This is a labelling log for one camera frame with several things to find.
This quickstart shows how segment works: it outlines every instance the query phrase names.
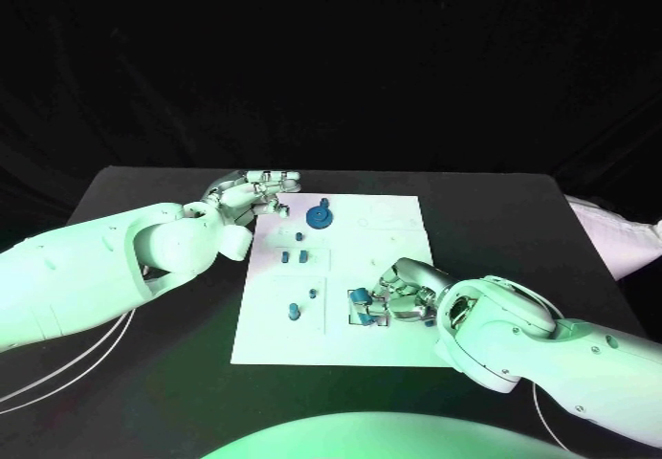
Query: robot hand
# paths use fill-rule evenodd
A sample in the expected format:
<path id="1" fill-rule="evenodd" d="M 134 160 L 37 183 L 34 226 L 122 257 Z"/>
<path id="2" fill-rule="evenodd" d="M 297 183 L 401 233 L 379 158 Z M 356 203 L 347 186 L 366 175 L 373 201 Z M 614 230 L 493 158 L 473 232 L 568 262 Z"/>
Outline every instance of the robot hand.
<path id="1" fill-rule="evenodd" d="M 243 259 L 243 225 L 287 217 L 297 172 L 233 172 L 186 206 L 155 204 L 49 231 L 0 254 L 0 352 L 101 325 L 189 282 L 217 253 Z"/>
<path id="2" fill-rule="evenodd" d="M 563 318 L 538 294 L 500 277 L 454 281 L 408 258 L 389 267 L 372 295 L 356 289 L 350 297 L 363 325 L 385 314 L 405 321 L 435 317 L 434 351 L 483 387 L 507 393 L 526 378 L 575 416 L 662 447 L 657 343 Z"/>

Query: black curtain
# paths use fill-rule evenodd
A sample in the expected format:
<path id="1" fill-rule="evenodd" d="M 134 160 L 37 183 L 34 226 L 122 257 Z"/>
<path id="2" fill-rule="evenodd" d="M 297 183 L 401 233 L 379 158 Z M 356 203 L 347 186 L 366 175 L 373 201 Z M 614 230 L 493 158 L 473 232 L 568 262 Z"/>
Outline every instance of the black curtain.
<path id="1" fill-rule="evenodd" d="M 631 207 L 656 6 L 5 2 L 2 243 L 63 224 L 109 164 L 549 173 Z"/>

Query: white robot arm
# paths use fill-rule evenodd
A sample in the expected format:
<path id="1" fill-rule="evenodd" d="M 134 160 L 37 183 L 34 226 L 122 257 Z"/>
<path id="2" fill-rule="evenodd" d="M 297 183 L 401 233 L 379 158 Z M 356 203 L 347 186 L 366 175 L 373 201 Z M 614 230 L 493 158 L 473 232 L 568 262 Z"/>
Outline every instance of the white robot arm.
<path id="1" fill-rule="evenodd" d="M 56 229 L 0 254 L 0 352 L 86 330 L 191 280 L 220 252 L 242 260 L 256 214 L 288 216 L 275 193 L 297 172 L 235 172 L 199 202 L 157 204 Z"/>
<path id="2" fill-rule="evenodd" d="M 494 276 L 457 282 L 408 258 L 351 300 L 367 325 L 382 315 L 435 319 L 434 350 L 481 386 L 507 393 L 526 378 L 569 413 L 662 447 L 662 345 L 585 321 L 553 320 L 549 302 L 514 282 Z"/>

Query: blue toy part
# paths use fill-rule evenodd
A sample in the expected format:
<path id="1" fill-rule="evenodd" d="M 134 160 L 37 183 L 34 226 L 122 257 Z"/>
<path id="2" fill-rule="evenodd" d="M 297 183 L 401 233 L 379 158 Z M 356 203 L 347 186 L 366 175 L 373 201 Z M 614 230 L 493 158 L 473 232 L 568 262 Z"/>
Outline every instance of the blue toy part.
<path id="1" fill-rule="evenodd" d="M 367 293 L 367 290 L 360 287 L 349 294 L 349 299 L 353 303 L 357 304 L 372 304 L 372 296 Z"/>
<path id="2" fill-rule="evenodd" d="M 300 318 L 300 306 L 297 303 L 289 304 L 289 320 L 297 320 Z"/>
<path id="3" fill-rule="evenodd" d="M 333 214 L 328 210 L 328 199 L 323 198 L 320 205 L 305 212 L 305 223 L 315 230 L 323 230 L 333 222 Z"/>
<path id="4" fill-rule="evenodd" d="M 372 325 L 376 322 L 376 317 L 369 316 L 367 314 L 357 313 L 359 320 L 362 321 L 362 326 Z"/>

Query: table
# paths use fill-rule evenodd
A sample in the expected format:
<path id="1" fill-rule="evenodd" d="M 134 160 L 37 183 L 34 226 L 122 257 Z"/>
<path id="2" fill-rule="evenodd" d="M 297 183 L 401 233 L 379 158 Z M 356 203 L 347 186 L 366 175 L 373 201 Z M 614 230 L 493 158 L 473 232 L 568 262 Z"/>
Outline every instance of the table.
<path id="1" fill-rule="evenodd" d="M 109 167 L 69 223 L 160 202 L 186 204 L 227 172 Z M 304 171 L 301 184 L 307 192 L 418 195 L 441 269 L 460 278 L 500 275 L 540 293 L 566 317 L 644 335 L 551 177 Z M 90 269 L 103 275 L 103 267 Z M 552 441 L 529 382 L 499 394 L 451 368 L 230 365 L 245 270 L 245 261 L 219 257 L 190 283 L 137 310 L 122 341 L 86 377 L 0 416 L 4 458 L 199 457 L 268 426 L 347 411 L 451 416 Z M 0 394 L 69 361 L 108 327 L 0 354 Z M 539 399 L 551 428 L 574 452 L 659 455 L 565 413 L 543 393 Z"/>

